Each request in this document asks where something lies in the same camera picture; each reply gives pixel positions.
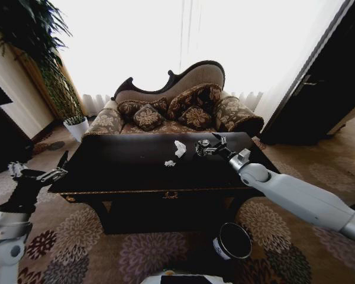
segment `green leaves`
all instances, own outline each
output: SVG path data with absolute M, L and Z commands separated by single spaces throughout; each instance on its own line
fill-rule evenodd
M 60 116 L 70 125 L 83 122 L 75 90 L 60 69 L 62 60 L 56 52 L 66 46 L 53 34 L 71 36 L 60 10 L 48 0 L 0 0 L 0 32 L 2 54 L 8 43 L 30 56 Z

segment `crumpled white tissue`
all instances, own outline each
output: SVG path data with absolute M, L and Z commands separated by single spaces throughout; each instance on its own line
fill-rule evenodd
M 172 160 L 166 161 L 164 165 L 166 167 L 173 167 L 176 163 L 174 163 Z
M 177 147 L 177 151 L 175 152 L 175 155 L 177 155 L 178 158 L 180 158 L 187 151 L 187 147 L 185 147 L 183 143 L 177 140 L 175 140 L 175 145 Z

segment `cup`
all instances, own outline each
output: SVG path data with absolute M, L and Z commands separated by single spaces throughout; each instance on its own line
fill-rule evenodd
M 221 226 L 213 246 L 224 260 L 245 259 L 252 251 L 250 236 L 241 226 L 231 222 Z

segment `white curtain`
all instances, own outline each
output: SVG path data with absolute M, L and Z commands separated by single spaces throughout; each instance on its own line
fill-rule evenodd
M 180 73 L 206 59 L 223 65 L 228 93 L 260 100 L 301 68 L 302 55 L 310 54 L 343 0 L 52 2 L 73 34 L 62 36 L 69 46 L 63 60 L 95 112 L 96 95 L 105 103 L 130 76 L 135 86 L 155 91 L 169 69 Z

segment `dark wooden coffee table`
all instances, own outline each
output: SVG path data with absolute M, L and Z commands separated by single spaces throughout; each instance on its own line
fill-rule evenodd
M 251 162 L 277 172 L 246 133 L 221 135 L 229 149 L 248 148 Z M 107 234 L 197 230 L 233 221 L 245 200 L 263 194 L 245 186 L 220 156 L 198 157 L 195 143 L 204 138 L 217 143 L 210 133 L 86 137 L 66 166 L 68 175 L 49 192 L 89 204 Z M 180 159 L 175 140 L 187 147 Z M 166 167 L 168 160 L 176 165 Z M 226 211 L 225 197 L 235 197 Z

